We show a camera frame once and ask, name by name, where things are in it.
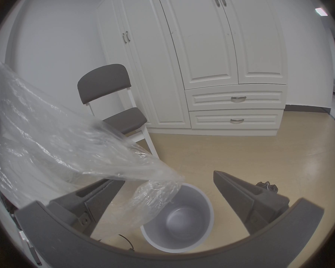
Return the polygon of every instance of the cabinet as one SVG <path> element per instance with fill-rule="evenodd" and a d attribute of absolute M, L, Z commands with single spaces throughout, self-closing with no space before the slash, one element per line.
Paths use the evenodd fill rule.
<path fill-rule="evenodd" d="M 150 126 L 191 128 L 179 63 L 159 0 L 103 0 L 98 21 L 107 62 L 129 68 L 134 98 Z"/>
<path fill-rule="evenodd" d="M 287 63 L 268 0 L 103 0 L 97 13 L 107 62 L 127 68 L 152 131 L 276 133 Z"/>

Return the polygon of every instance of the chair backrest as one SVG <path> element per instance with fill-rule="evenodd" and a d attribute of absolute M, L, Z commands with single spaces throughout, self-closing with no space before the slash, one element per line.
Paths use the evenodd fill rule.
<path fill-rule="evenodd" d="M 99 97 L 131 87 L 128 72 L 124 65 L 104 65 L 85 74 L 77 83 L 83 104 Z"/>

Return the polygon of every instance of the gray chair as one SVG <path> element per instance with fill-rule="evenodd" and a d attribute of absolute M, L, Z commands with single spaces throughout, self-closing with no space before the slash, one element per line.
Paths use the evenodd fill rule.
<path fill-rule="evenodd" d="M 145 123 L 147 120 L 144 114 L 136 107 L 130 87 L 128 72 L 125 66 L 120 64 L 105 65 L 94 69 L 85 74 L 77 84 L 82 103 L 88 106 L 89 111 L 93 115 L 94 112 L 89 104 L 91 101 L 113 92 L 127 90 L 132 108 L 104 119 L 103 121 L 123 134 L 140 129 L 140 131 L 129 136 L 129 138 L 134 142 L 145 139 L 151 153 L 155 157 L 159 157 L 146 129 Z"/>

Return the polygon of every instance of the plastic bag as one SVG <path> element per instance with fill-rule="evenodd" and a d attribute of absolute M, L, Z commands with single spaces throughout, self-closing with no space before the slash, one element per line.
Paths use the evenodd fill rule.
<path fill-rule="evenodd" d="M 105 237 L 153 219 L 178 192 L 183 180 L 108 124 L 72 112 L 3 64 L 0 126 L 16 141 L 0 137 L 0 188 L 5 188 L 6 197 L 18 207 L 40 197 L 47 202 L 51 195 L 63 195 L 101 178 L 148 181 L 111 214 L 111 219 L 106 216 L 111 227 Z M 26 183 L 29 178 L 36 180 Z M 50 194 L 37 194 L 34 184 L 45 186 Z"/>

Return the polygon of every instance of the chair leg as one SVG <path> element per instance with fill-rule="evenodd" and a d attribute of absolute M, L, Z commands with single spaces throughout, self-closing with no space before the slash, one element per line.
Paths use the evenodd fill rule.
<path fill-rule="evenodd" d="M 151 154 L 153 156 L 155 156 L 156 158 L 159 158 L 158 154 L 156 153 L 154 144 L 152 143 L 152 140 L 150 138 L 149 132 L 147 131 L 146 125 L 143 125 L 141 127 L 141 131 L 142 131 L 142 133 L 144 135 L 144 138 L 145 138 L 145 141 L 146 141 L 146 143 L 147 143 L 147 145 L 148 145 L 148 147 L 149 147 L 149 149 L 151 151 Z"/>

